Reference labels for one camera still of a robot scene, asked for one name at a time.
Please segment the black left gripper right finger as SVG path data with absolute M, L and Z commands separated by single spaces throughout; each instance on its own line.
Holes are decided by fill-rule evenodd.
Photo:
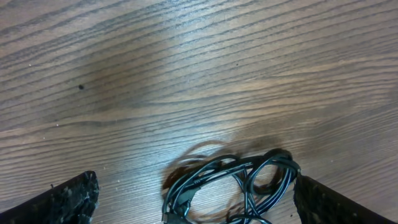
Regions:
M 294 186 L 294 204 L 302 224 L 396 224 L 301 174 Z

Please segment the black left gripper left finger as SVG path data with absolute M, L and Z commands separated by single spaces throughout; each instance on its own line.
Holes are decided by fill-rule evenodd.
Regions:
M 1 213 L 1 224 L 90 224 L 99 185 L 92 170 Z

